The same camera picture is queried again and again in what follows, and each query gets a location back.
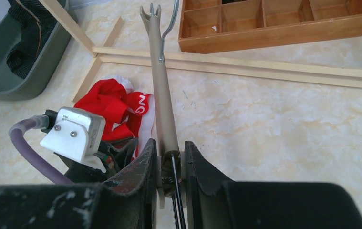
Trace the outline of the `red underwear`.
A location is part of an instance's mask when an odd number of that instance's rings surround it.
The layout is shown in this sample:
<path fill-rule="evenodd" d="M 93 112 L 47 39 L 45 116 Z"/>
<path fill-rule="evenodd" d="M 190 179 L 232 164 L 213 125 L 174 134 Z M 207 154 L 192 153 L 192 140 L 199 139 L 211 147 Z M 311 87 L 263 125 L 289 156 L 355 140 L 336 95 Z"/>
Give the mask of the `red underwear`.
<path fill-rule="evenodd" d="M 105 127 L 102 140 L 114 142 L 129 137 L 138 139 L 131 156 L 135 160 L 152 138 L 155 119 L 155 98 L 135 91 L 132 83 L 118 75 L 97 81 L 75 108 L 102 116 Z"/>

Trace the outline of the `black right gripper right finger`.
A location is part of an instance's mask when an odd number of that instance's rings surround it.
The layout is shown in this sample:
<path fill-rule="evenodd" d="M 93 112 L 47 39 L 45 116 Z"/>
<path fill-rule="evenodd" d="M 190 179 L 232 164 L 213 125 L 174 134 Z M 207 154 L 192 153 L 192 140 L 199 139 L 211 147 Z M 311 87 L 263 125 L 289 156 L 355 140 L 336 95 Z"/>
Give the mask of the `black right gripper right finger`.
<path fill-rule="evenodd" d="M 185 143 L 191 229 L 362 229 L 349 193 L 334 183 L 234 181 Z"/>

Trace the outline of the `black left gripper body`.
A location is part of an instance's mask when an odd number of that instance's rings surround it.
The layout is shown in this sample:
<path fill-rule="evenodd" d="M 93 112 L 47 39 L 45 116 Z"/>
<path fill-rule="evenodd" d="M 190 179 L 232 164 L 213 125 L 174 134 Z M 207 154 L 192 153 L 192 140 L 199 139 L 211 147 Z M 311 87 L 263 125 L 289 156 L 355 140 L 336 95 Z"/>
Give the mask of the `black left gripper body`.
<path fill-rule="evenodd" d="M 118 174 L 137 151 L 138 138 L 129 137 L 114 142 L 101 141 L 95 153 L 87 154 L 85 143 L 70 140 L 58 143 L 54 153 L 68 167 L 54 178 L 55 184 L 104 182 Z"/>

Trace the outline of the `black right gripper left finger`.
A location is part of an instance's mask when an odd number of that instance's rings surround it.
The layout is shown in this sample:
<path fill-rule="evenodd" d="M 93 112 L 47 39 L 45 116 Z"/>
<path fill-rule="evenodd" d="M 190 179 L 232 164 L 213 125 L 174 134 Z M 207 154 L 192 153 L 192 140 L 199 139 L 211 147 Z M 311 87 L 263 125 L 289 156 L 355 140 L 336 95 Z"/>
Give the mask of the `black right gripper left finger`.
<path fill-rule="evenodd" d="M 156 141 L 103 183 L 0 186 L 0 229 L 150 229 Z"/>

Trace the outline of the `beige clip hanger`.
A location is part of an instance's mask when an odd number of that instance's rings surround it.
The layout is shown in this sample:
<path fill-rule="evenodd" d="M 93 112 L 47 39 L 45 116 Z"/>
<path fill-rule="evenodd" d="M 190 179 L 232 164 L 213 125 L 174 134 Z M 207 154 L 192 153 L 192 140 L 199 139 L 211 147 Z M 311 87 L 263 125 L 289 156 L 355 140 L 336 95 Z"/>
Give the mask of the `beige clip hanger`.
<path fill-rule="evenodd" d="M 150 5 L 150 12 L 140 8 L 140 16 L 149 39 L 151 69 L 153 77 L 156 132 L 158 137 L 159 169 L 158 191 L 160 202 L 170 197 L 172 200 L 177 229 L 186 228 L 180 188 L 181 153 L 179 150 L 171 93 L 165 62 L 165 38 L 175 25 L 179 1 L 174 2 L 170 23 L 164 32 L 160 31 L 161 6 Z"/>

